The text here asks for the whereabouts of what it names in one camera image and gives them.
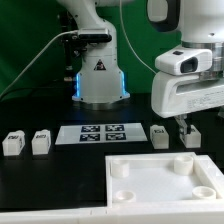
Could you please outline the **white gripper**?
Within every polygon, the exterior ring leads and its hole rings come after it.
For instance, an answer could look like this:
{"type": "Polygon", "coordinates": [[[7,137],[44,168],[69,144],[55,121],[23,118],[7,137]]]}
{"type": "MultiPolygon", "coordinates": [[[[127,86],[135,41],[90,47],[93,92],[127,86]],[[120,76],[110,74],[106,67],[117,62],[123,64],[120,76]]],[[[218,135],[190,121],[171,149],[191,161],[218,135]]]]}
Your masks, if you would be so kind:
{"type": "MultiPolygon", "coordinates": [[[[179,132],[187,134],[186,116],[196,111],[224,105],[224,78],[201,81],[198,74],[173,76],[164,72],[155,75],[152,84],[151,106],[163,117],[175,117],[179,132]]],[[[196,133],[190,125],[189,134],[196,133]]]]}

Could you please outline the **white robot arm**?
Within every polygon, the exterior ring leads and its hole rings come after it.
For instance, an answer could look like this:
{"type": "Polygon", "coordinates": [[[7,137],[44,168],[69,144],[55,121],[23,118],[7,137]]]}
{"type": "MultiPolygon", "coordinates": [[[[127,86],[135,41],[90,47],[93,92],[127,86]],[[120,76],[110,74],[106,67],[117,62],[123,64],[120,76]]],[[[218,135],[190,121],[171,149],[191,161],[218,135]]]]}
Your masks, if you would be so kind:
{"type": "MultiPolygon", "coordinates": [[[[116,29],[96,12],[119,0],[57,1],[75,19],[86,49],[73,99],[94,105],[127,98],[116,29]]],[[[182,122],[185,114],[224,106],[224,0],[147,0],[147,14],[157,31],[181,32],[181,44],[155,60],[152,110],[182,122]]]]}

